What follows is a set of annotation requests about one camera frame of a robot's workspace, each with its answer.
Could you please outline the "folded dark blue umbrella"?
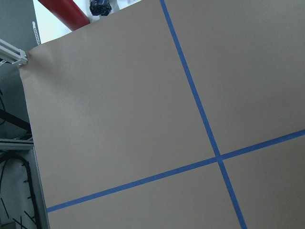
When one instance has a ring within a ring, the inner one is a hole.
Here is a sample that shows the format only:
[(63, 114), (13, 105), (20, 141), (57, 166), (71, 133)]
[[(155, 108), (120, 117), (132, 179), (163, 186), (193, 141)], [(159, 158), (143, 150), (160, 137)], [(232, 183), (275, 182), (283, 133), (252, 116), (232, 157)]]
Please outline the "folded dark blue umbrella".
[(108, 16), (112, 7), (109, 0), (90, 0), (89, 9), (93, 16)]

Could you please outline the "aluminium frame post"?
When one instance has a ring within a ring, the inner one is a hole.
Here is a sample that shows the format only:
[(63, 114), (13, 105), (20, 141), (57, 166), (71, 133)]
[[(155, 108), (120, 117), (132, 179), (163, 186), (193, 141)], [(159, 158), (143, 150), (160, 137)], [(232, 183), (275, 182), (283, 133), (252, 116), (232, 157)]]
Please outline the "aluminium frame post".
[(23, 66), (28, 64), (26, 52), (3, 39), (0, 40), (0, 58), (12, 65)]

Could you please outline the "red metal bottle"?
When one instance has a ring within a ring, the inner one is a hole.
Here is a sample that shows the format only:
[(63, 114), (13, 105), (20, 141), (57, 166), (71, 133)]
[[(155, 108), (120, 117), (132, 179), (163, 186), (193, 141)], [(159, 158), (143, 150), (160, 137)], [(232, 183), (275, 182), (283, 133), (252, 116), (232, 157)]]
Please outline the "red metal bottle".
[(71, 31), (90, 24), (89, 18), (72, 0), (39, 0), (39, 3)]

